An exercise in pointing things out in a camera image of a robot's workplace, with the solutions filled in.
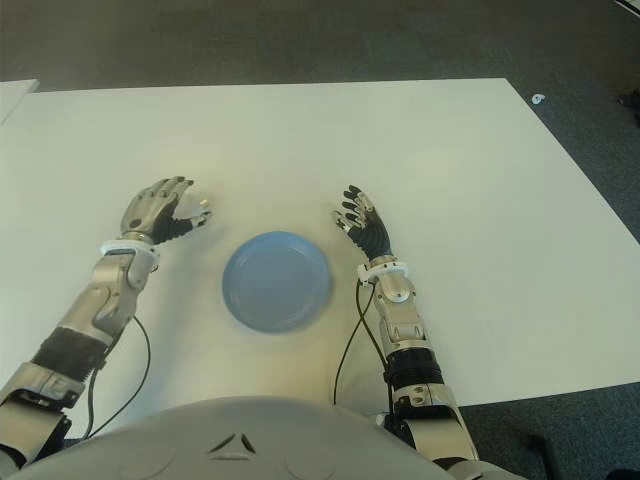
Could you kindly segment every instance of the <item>gray carpet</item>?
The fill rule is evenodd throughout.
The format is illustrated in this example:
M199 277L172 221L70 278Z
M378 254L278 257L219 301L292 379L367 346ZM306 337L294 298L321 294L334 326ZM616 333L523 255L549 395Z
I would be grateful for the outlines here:
M544 93L536 113L640 239L640 129L615 102L640 87L640 20L613 2L0 0L0 80L41 90L474 77ZM543 479L520 442L535 432L563 478L601 480L640 469L639 398L634 384L464 414L489 461Z

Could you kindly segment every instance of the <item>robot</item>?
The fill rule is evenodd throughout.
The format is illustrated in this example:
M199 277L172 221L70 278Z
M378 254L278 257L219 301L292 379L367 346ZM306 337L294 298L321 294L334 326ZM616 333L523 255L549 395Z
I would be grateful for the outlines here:
M407 265L393 255L371 200L354 186L344 192L347 211L333 215L368 259L358 277L380 316L386 415L374 422L328 404L213 399L64 449L71 427L64 411L76 405L87 378L102 368L134 318L138 295L158 266L156 246L211 216L203 203L201 214L174 218L192 184L184 177L163 179L133 198L121 236L102 245L88 286L0 390L0 479L522 478L478 459L416 310Z

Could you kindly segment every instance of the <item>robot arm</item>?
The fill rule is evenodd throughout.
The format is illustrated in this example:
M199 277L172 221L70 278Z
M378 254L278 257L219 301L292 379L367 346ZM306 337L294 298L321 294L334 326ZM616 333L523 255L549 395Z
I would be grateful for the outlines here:
M342 206L350 212L343 215L334 211L335 223L369 259L358 267L362 285L377 288L374 304L380 315L380 337L387 361L385 381L392 387L393 398L393 412L385 418L385 428L444 469L457 465L459 478L467 478L467 472L477 476L486 468L500 470L478 462L476 448L453 392L444 383L417 312L416 290L408 279L408 267L393 255L387 230L373 203L354 186L344 195L349 201ZM504 478L516 478L507 475Z
M192 184L184 177L165 179L134 197L121 238L103 244L89 285L32 360L0 390L0 478L3 468L22 468L64 439L71 422L62 410L76 404L89 373L101 368L134 315L138 295L158 266L155 245L207 222L206 203L200 215L173 218Z

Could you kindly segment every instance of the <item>white tabletop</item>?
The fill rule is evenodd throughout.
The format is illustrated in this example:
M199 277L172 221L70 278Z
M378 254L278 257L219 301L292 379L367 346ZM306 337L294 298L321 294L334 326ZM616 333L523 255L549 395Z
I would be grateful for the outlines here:
M38 87L37 80L0 82L0 125L9 118L20 100Z
M192 202L207 196L215 216L161 246L138 305L152 370L120 421L225 395L329 401L364 261L330 216L349 183L410 265L460 404L640 380L640 248L503 79L30 94L0 154L0 382L82 290L132 195L171 175L194 178ZM301 332L248 331L222 301L227 259L270 230L329 261L330 302ZM132 325L99 376L98 423L144 360ZM359 336L340 403L384 408L377 362ZM71 417L82 431L84 407Z

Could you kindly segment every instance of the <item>wire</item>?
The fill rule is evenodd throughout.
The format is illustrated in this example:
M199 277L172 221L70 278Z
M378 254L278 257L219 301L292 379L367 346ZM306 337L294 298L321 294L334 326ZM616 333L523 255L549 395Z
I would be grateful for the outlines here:
M111 342L111 345L107 347L104 354L102 355L102 362L100 363L100 365L96 366L93 369L93 372L91 372L91 379L89 380L89 388L87 389L88 390L87 408L89 410L89 420L87 421L87 429L84 431L84 434L82 435L82 440L86 440L87 438L89 438L91 429L93 429L93 421L95 419L95 412L94 412L94 406L93 406L93 390L96 385L96 378L98 378L98 372L102 370L102 368L105 366L106 358L113 351L113 349L116 348L116 345L118 344L118 341L120 340L120 337L122 336L123 331L124 330L121 330L120 333L118 333L115 336L115 338L113 339L113 342Z
M360 305L360 287L362 286L362 282L360 282L360 280L358 280L358 282L356 283L356 308L358 309L358 314L360 315L360 321L362 322L362 325L364 326L365 330L367 331L367 334L369 335L369 338L371 339L371 343L373 343L373 346L376 349L376 352L378 353L378 357L380 357L380 362L382 362L382 367L384 368L384 370L387 370L387 360L384 358L384 354L382 353L382 349L380 348L380 345L378 345L378 342L376 341L376 338L373 336L373 333L371 333L371 329L369 328L369 324L367 323L367 320L364 318L364 315L366 312L362 311L362 306ZM373 298L373 294L375 293L375 289L374 291L371 292L371 298Z
M371 343L373 343L373 346L375 347L376 352L378 352L378 356L380 357L380 361L382 362L382 368L384 369L384 373L385 373L384 379L385 379L385 382L387 383L387 402L389 404L389 413L393 413L393 392L391 390L391 383L387 379L387 372L388 372L389 365L386 359L384 358L384 354L382 353L382 350L380 349L378 342L373 336L373 333L371 333L371 329L369 328L369 324L367 323L367 320L364 318L366 311L363 313L362 307L360 306L360 287L361 286L362 286L362 283L358 281L357 287L356 287L357 289L356 290L356 307L358 308L358 313L360 314L360 318L362 319L362 324L364 325L364 328L367 330L367 333L369 334L369 338L371 339Z
M151 341L149 340L149 335L147 334L147 331L145 330L144 326L142 325L142 323L140 322L138 317L136 317L134 315L133 319L135 320L135 322L138 325L138 327L140 327L140 330L142 331L142 334L144 335L145 343L147 344L147 365L146 365L146 367L144 369L144 375L142 376L142 380L140 380L140 384L138 385L138 388L136 389L135 392L133 392L133 395L131 395L131 397L129 397L129 400L127 400L124 403L124 405L122 405L122 407L120 407L113 415L111 415L111 417L109 417L109 419L106 422L104 422L97 429L95 429L93 431L93 433L87 434L87 432L85 432L85 436L82 437L83 439L87 439L87 438L93 437L98 432L100 432L100 430L102 430L107 425L109 425L109 423L111 423L114 418L116 418L118 415L120 415L120 413L122 413L122 411L125 408L127 408L129 406L129 404L131 402L133 402L133 400L138 396L138 393L140 393L140 390L142 390L142 387L143 387L144 383L147 380L147 376L149 375L149 368L151 367ZM106 357L106 355L108 353L110 353L110 351L111 350L109 350L109 349L107 350L107 352L105 353L105 357ZM91 380L89 381L89 402L90 402L90 406L89 406L89 422L90 423L87 426L87 431L90 431L90 427L93 426L93 386L95 384L95 377L97 376L97 371L99 371L99 369L94 370L94 374L91 375Z
M336 378L335 378L335 382L333 384L333 404L336 404L336 399L337 399L337 392L338 392L338 381L340 379L340 372L342 371L342 366L344 365L344 361L347 358L347 353L349 351L349 348L351 347L351 343L353 342L353 338L356 335L356 332L358 331L358 328L360 327L360 325L363 325L365 330L367 331L367 334L369 335L369 339L371 340L371 342L373 343L373 346L376 349L376 352L378 353L378 356L380 357L380 361L382 362L382 367L384 368L384 371L387 371L387 362L384 359L384 354L382 353L382 350L380 349L380 346L378 345L378 342L376 341L375 337L373 336L373 333L371 332L371 329L369 328L369 325L367 324L367 321L365 320L365 315L367 314L367 311L369 310L369 307L371 306L371 301L373 300L373 295L375 294L375 286L372 288L371 290L371 295L369 296L369 300L367 301L367 304L365 305L364 310L362 310L362 306L360 304L360 287L362 286L362 283L360 282L360 280L358 280L356 282L356 308L358 310L358 321L356 322L355 327L353 328L353 331L351 332L351 335L349 336L349 340L347 341L347 345L344 349L344 352L342 352L342 357L340 358L340 363L338 365L338 370L336 372ZM388 396L389 396L389 411L392 411L392 407L393 407L393 402L391 400L391 386L388 385Z

